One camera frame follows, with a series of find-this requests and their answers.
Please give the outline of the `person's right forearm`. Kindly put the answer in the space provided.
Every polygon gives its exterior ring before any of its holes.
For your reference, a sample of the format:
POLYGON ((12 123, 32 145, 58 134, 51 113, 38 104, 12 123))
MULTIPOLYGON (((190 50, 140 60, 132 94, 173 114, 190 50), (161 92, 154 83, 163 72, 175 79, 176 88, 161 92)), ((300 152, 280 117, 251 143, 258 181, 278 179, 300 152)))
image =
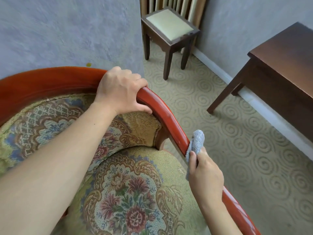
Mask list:
POLYGON ((221 193, 205 195, 197 203, 211 235, 243 235, 222 202, 221 193))

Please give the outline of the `dark wooden table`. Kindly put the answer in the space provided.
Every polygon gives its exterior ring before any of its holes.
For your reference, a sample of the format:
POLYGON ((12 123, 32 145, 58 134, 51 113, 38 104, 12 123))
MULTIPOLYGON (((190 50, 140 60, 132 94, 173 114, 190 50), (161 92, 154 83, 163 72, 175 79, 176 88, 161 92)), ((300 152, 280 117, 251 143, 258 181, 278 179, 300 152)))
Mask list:
POLYGON ((313 30, 294 23, 248 53, 249 60, 208 107, 244 87, 313 142, 313 30))

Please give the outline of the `dark wooden cushioned stool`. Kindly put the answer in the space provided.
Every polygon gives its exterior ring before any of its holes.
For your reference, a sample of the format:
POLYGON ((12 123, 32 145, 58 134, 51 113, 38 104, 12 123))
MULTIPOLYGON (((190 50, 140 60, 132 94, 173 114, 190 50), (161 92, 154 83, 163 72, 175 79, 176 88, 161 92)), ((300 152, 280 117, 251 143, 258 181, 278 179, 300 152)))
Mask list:
POLYGON ((168 80, 172 56, 182 49, 181 69, 186 68, 193 42, 200 30, 170 7, 141 17, 144 58, 150 58, 152 39, 165 52, 163 79, 168 80))

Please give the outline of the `person's left forearm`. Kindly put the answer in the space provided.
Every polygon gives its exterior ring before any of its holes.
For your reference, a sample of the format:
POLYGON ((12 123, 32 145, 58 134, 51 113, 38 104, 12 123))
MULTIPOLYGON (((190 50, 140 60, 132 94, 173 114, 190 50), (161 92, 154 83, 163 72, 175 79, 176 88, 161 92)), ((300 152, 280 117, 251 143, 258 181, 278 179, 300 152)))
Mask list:
POLYGON ((0 235, 50 235, 75 196, 117 104, 95 102, 0 178, 0 235))

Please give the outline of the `striped beige curtain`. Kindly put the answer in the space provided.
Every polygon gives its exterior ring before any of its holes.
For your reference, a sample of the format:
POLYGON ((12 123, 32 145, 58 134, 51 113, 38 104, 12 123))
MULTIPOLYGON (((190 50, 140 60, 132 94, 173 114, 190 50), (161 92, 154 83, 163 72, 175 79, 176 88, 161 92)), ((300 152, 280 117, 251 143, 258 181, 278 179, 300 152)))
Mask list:
POLYGON ((142 5, 142 17, 152 12, 162 10, 165 7, 170 7, 199 30, 206 3, 207 0, 140 0, 140 4, 142 5))

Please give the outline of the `grey cleaning cloth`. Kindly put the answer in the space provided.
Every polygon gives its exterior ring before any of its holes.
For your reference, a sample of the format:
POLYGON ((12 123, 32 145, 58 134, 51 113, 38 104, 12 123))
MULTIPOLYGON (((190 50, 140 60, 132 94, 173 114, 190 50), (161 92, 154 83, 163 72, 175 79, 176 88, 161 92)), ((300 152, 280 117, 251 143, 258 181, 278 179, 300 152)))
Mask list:
POLYGON ((186 172, 186 180, 189 181, 189 159, 190 159, 190 152, 193 151, 196 155, 200 152, 201 148, 203 147, 205 141, 205 135, 202 130, 196 130, 193 132, 193 136, 190 140, 189 146, 186 151, 186 162, 187 162, 187 172, 186 172))

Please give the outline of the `person's left hand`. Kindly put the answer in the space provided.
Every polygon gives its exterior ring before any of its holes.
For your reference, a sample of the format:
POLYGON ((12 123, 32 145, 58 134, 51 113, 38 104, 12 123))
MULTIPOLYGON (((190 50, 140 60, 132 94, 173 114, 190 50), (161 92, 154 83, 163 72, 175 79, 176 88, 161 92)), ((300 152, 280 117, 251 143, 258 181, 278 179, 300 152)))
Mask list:
POLYGON ((122 70, 116 66, 102 77, 94 103, 114 112, 115 115, 131 112, 131 105, 136 101, 140 89, 147 87, 148 82, 131 70, 122 70))

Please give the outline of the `floral upholstered wooden armchair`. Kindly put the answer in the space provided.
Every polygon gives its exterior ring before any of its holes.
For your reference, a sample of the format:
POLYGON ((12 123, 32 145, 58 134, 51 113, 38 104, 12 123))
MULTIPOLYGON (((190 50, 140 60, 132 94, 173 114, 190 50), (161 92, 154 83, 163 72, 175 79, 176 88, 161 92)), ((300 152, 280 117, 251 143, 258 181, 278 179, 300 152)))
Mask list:
MULTIPOLYGON (((106 70, 53 67, 0 80, 0 178, 62 133, 94 103, 106 70)), ((144 87, 152 114, 118 114, 61 216, 66 235, 210 235, 186 180, 187 138, 173 113, 144 87)), ((223 187, 243 235, 261 235, 223 187)))

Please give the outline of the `person's right hand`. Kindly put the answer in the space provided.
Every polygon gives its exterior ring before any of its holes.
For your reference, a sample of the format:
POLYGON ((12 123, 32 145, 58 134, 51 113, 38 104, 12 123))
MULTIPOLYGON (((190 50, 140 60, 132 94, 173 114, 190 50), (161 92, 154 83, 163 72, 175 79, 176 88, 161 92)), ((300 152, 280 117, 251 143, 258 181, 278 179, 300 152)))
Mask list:
POLYGON ((205 147, 197 154, 195 172, 189 172, 189 185, 196 201, 205 195, 213 197, 223 191, 224 176, 217 164, 209 157, 205 147))

